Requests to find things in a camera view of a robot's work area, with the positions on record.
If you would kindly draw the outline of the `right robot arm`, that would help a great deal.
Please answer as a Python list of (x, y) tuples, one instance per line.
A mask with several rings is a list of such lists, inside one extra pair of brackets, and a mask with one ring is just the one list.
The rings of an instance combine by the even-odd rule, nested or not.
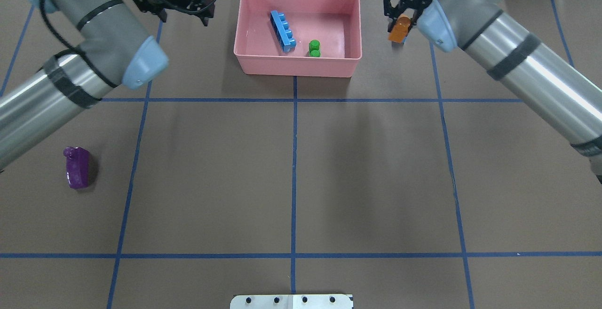
[(444, 52), (459, 48), (589, 160), (601, 178), (601, 89), (510, 15), (502, 0), (383, 0), (388, 32), (413, 9), (417, 28)]

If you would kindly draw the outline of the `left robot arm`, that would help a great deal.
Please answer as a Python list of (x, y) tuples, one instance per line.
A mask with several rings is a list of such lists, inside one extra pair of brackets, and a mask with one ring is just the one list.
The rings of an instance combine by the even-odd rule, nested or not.
[[(168, 57), (123, 0), (28, 0), (64, 46), (1, 99), (1, 168), (99, 103), (112, 89), (153, 81)], [(214, 16), (217, 0), (133, 0), (142, 12), (167, 20), (172, 9)]]

